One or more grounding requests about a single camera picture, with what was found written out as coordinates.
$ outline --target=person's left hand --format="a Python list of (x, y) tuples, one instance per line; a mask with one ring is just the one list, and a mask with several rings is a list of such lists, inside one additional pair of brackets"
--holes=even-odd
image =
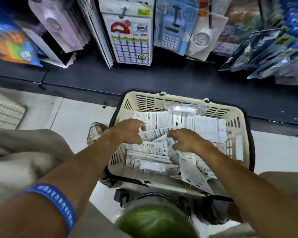
[(142, 144), (139, 136), (139, 128), (145, 131), (145, 123), (138, 119), (127, 119), (119, 122), (114, 127), (108, 129), (108, 131), (112, 133), (113, 139), (119, 144)]

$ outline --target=green round object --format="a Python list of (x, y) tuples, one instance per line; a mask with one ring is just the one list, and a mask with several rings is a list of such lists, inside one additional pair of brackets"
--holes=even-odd
[(116, 224), (133, 238), (199, 238), (187, 216), (159, 204), (136, 207)]

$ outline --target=blue grid pattern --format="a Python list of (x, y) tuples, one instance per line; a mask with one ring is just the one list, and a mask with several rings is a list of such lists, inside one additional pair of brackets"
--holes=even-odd
[[(149, 64), (148, 43), (122, 41), (119, 37), (119, 40), (114, 40), (114, 44), (119, 61), (129, 62), (131, 64)], [(139, 55), (145, 56), (146, 59), (139, 59)]]

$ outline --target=hand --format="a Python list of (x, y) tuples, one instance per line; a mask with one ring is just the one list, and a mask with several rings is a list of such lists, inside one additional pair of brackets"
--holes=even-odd
[(186, 128), (173, 129), (169, 131), (167, 136), (178, 141), (172, 146), (174, 150), (192, 153), (198, 153), (200, 149), (204, 150), (204, 153), (207, 150), (217, 150), (210, 141), (203, 139), (196, 132)]
[(142, 140), (139, 136), (139, 128), (145, 131), (145, 123), (138, 119), (127, 119), (105, 130), (105, 132), (111, 132), (111, 140), (118, 142), (118, 144), (142, 144)]

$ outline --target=person's left arm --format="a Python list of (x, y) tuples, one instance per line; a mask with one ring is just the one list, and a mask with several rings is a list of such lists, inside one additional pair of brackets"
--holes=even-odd
[[(118, 123), (37, 183), (58, 188), (72, 204), (77, 221), (115, 149), (122, 143), (142, 144), (139, 128), (146, 128), (139, 120)], [(40, 194), (22, 193), (0, 208), (0, 238), (52, 238), (65, 237), (66, 233), (63, 216), (49, 199)]]

